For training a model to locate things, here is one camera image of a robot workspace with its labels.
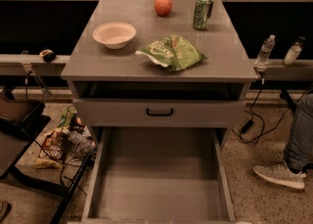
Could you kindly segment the gray drawer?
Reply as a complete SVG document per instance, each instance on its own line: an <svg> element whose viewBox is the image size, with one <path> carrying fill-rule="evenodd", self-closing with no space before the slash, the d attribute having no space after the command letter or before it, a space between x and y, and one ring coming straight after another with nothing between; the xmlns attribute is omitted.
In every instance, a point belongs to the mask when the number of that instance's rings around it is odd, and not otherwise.
<svg viewBox="0 0 313 224"><path fill-rule="evenodd" d="M245 101L74 99L88 126L231 128Z"/></svg>
<svg viewBox="0 0 313 224"><path fill-rule="evenodd" d="M235 224L217 134L105 128L82 218L69 224Z"/></svg>

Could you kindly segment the gray drawer cabinet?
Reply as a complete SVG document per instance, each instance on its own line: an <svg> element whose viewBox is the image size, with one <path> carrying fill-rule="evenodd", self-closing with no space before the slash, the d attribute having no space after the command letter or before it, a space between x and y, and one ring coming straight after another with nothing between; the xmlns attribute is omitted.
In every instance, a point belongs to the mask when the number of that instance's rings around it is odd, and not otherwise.
<svg viewBox="0 0 313 224"><path fill-rule="evenodd" d="M62 77L92 130L129 127L155 139L211 132L225 143L257 76L221 2L196 30L196 0L100 0Z"/></svg>

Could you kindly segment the green chip bag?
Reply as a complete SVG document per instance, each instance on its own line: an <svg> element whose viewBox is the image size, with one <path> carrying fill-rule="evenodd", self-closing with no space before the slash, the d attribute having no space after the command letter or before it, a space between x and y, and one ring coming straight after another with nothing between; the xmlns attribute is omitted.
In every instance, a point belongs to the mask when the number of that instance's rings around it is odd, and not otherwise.
<svg viewBox="0 0 313 224"><path fill-rule="evenodd" d="M176 34L162 37L135 54L144 55L154 64L170 71L184 70L206 59L206 55L199 52L186 38Z"/></svg>

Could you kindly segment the white bowl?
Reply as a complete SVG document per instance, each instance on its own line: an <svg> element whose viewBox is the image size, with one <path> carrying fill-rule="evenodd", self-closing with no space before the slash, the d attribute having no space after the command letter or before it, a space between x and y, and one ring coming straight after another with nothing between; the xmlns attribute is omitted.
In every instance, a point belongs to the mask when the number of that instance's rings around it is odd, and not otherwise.
<svg viewBox="0 0 313 224"><path fill-rule="evenodd" d="M96 42L114 50L125 47L135 35L135 27L126 22L107 22L93 31L93 38Z"/></svg>

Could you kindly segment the plastic bottle on floor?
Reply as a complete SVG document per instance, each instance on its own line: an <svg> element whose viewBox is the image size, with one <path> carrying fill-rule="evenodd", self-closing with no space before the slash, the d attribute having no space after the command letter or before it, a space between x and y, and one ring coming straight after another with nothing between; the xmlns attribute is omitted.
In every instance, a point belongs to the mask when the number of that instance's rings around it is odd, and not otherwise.
<svg viewBox="0 0 313 224"><path fill-rule="evenodd" d="M95 143L77 131L69 131L67 138L73 143L73 152L77 157L85 157L97 152Z"/></svg>

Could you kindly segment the green bag on floor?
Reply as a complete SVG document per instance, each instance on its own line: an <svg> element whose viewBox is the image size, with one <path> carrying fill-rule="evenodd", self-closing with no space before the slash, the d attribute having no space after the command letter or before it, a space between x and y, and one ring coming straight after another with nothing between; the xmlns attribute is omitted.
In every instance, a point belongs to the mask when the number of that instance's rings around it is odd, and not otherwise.
<svg viewBox="0 0 313 224"><path fill-rule="evenodd" d="M74 106L68 106L67 110L61 115L59 127L70 129L73 125L76 116L77 113Z"/></svg>

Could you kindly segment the red apple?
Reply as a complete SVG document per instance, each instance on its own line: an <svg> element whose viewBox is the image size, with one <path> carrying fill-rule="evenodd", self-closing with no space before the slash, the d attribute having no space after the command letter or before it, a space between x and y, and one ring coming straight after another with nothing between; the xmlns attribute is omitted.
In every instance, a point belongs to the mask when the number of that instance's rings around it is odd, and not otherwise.
<svg viewBox="0 0 313 224"><path fill-rule="evenodd" d="M172 0L155 0L154 8L159 16L167 16L172 9Z"/></svg>

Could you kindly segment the green soda can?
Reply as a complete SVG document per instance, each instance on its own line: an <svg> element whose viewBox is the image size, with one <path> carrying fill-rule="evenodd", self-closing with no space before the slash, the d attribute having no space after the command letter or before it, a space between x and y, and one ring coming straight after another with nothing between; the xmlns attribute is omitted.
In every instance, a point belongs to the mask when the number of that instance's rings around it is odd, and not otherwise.
<svg viewBox="0 0 313 224"><path fill-rule="evenodd" d="M193 27L198 30L205 30L208 27L208 20L211 17L213 0L196 0Z"/></svg>

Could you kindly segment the brown snack bag on floor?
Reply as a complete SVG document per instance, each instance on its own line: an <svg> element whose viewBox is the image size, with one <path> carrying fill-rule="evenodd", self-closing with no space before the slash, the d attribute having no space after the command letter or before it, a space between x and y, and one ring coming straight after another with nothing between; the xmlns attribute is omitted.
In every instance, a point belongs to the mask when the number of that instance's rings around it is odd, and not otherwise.
<svg viewBox="0 0 313 224"><path fill-rule="evenodd" d="M61 169L65 161L64 139L65 135L61 128L46 133L35 166Z"/></svg>

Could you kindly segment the black yellow tape measure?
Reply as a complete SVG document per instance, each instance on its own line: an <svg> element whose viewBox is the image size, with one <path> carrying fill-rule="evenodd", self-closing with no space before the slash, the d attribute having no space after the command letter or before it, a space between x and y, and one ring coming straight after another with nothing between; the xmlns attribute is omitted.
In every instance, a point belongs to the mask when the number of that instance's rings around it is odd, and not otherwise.
<svg viewBox="0 0 313 224"><path fill-rule="evenodd" d="M49 49L43 50L40 52L40 57L46 62L50 63L56 59L56 54Z"/></svg>

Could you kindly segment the clear water bottle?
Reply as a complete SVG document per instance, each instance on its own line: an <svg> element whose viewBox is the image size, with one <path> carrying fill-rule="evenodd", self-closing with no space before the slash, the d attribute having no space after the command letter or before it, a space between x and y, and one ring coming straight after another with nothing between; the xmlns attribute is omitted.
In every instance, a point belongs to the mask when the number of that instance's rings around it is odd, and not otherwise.
<svg viewBox="0 0 313 224"><path fill-rule="evenodd" d="M255 62L258 66L264 66L266 64L275 46L275 39L276 36L274 34L271 34L268 38L264 40Z"/></svg>

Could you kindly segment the black cart at left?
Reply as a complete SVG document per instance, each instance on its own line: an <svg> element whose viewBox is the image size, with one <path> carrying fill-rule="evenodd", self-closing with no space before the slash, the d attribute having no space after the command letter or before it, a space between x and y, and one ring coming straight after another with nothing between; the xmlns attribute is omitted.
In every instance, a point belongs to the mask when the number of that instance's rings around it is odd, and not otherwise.
<svg viewBox="0 0 313 224"><path fill-rule="evenodd" d="M87 155L68 186L23 174L16 163L50 121L43 115L45 104L37 100L16 100L11 90L0 94L1 181L17 187L42 191L62 198L50 224L59 224L67 205L91 161Z"/></svg>

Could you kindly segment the gray knit sneaker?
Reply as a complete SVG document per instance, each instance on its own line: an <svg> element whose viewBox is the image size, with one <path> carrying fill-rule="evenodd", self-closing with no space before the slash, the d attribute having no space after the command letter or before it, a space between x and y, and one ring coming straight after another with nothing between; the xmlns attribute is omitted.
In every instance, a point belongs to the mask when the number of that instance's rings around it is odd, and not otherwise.
<svg viewBox="0 0 313 224"><path fill-rule="evenodd" d="M252 170L256 175L270 183L298 190L303 190L305 187L304 178L306 174L302 171L292 172L284 162L269 166L255 165Z"/></svg>

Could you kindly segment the person leg in jeans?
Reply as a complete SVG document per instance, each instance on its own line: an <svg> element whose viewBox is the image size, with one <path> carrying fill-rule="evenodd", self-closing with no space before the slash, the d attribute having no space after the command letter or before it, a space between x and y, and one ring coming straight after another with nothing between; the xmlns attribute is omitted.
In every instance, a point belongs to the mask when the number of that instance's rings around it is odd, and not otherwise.
<svg viewBox="0 0 313 224"><path fill-rule="evenodd" d="M303 97L297 104L291 133L284 149L284 161L292 173L299 173L307 164L313 150L313 95Z"/></svg>

